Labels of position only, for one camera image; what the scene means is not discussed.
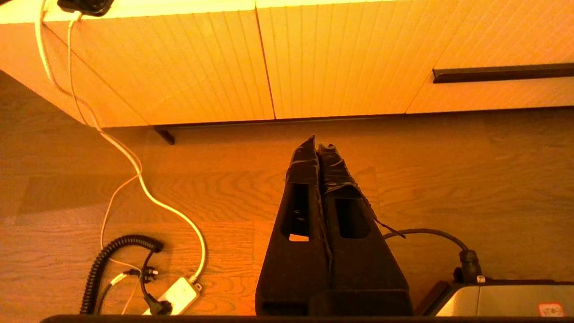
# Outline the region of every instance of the white cable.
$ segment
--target white cable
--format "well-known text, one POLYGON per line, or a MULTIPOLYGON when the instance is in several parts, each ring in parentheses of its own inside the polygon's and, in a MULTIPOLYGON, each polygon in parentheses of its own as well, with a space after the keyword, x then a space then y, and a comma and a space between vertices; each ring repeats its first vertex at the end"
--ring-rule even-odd
MULTIPOLYGON (((44 18, 44 3, 45 3, 45 0, 41 0, 40 14, 38 15, 38 20, 36 21, 36 40, 37 40, 37 44, 38 44, 38 50, 40 51, 40 58, 42 60, 42 64, 44 65, 44 70, 46 72, 46 75, 47 75, 48 79, 50 80, 50 83, 59 88, 59 86, 57 85, 57 83, 55 82, 55 80, 53 78, 52 71, 50 69, 50 65, 49 65, 48 60, 46 58, 44 42, 42 40, 41 27, 42 27, 42 20, 44 18)), ((69 76, 69 82, 70 82, 71 96, 73 98, 74 104, 76 105, 78 111, 80 112, 80 115, 83 118, 82 109, 80 108, 80 105, 78 104, 78 99, 76 96, 76 91, 75 91, 74 86, 73 86, 73 77, 72 77, 72 30, 73 30, 75 23, 77 21, 79 21, 81 19, 81 17, 82 17, 82 14, 79 11, 74 12, 74 19, 72 19, 68 25, 68 76, 69 76)), ((92 121, 94 123, 94 127, 100 133, 100 135, 102 137, 104 137, 104 139, 106 139, 115 148, 117 148, 130 161, 131 165, 134 167, 134 169, 136 171, 136 177, 139 179, 139 183, 140 183, 144 193, 146 194, 146 196, 156 205, 161 206, 164 209, 169 210, 169 211, 177 214, 180 218, 182 218, 185 222, 187 222, 192 227, 192 229, 195 231, 195 233, 197 234, 197 238, 199 239, 199 243, 201 245, 201 260, 200 260, 200 263, 199 263, 199 266, 198 266, 196 272, 188 279, 188 281, 190 283, 195 282, 197 280, 197 278, 199 277, 199 275, 201 274, 201 272, 203 271, 203 267, 205 266, 205 258, 207 255, 207 250, 205 247, 205 241, 203 239, 203 235, 201 234, 201 231, 199 231, 199 228, 195 225, 195 223, 193 223, 193 221, 191 221, 187 216, 185 216, 185 214, 174 209, 173 207, 171 207, 169 205, 166 205, 166 204, 158 201, 154 196, 151 195, 151 193, 149 192, 148 188, 146 187, 144 179, 142 177, 142 167, 141 167, 140 160, 137 158, 137 156, 135 154, 133 154, 133 152, 131 150, 129 150, 119 140, 117 140, 117 139, 113 138, 112 136, 108 135, 107 133, 105 133, 103 131, 102 127, 100 126, 100 123, 98 122, 98 119, 96 118, 96 115, 95 115, 94 111, 92 110, 92 108, 88 104, 85 104, 85 106, 87 107, 87 110, 90 113, 90 117, 92 118, 92 121)), ((131 180, 133 180, 133 179, 134 178, 128 180, 126 183, 124 183, 122 186, 120 186, 116 190, 116 192, 114 193, 113 196, 115 196, 115 194, 119 191, 119 189, 121 189, 123 186, 125 186, 125 184, 131 182, 131 180)), ((105 227, 105 224, 106 223, 104 222, 103 226, 102 226, 102 234, 100 237, 101 239, 103 239, 103 228, 105 227)))

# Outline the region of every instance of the power strip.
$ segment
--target power strip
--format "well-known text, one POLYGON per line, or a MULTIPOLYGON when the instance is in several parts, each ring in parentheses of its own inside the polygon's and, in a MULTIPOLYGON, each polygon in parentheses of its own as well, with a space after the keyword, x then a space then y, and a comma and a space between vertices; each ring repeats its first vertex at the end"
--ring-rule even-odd
MULTIPOLYGON (((190 284, 187 279, 180 277, 173 285, 158 298, 158 301, 168 301, 172 304, 170 315, 178 315, 193 303, 201 291, 201 285, 190 284)), ((142 315, 151 315, 147 309, 142 315)))

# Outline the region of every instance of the coiled cord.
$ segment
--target coiled cord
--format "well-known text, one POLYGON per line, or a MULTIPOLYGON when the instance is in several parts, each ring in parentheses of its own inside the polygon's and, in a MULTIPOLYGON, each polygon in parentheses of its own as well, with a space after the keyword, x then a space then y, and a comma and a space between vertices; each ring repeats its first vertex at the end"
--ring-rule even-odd
POLYGON ((98 299, 98 291, 100 289, 100 281, 102 280, 107 262, 114 252, 128 245, 144 247, 153 253, 160 252, 164 248, 163 243, 153 238, 138 234, 119 237, 108 243, 102 251, 100 251, 90 269, 90 274, 88 275, 88 281, 86 282, 86 288, 84 290, 84 297, 82 298, 80 314, 94 313, 98 299))

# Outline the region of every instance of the cabinet leg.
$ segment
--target cabinet leg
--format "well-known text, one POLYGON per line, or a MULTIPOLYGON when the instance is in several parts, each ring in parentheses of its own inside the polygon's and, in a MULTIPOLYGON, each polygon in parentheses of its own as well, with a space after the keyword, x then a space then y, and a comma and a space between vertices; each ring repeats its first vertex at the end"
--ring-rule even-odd
POLYGON ((173 137, 173 135, 171 133, 169 133, 169 131, 159 128, 157 126, 154 126, 153 129, 160 134, 160 136, 168 142, 168 144, 170 145, 175 145, 176 143, 176 139, 173 137))

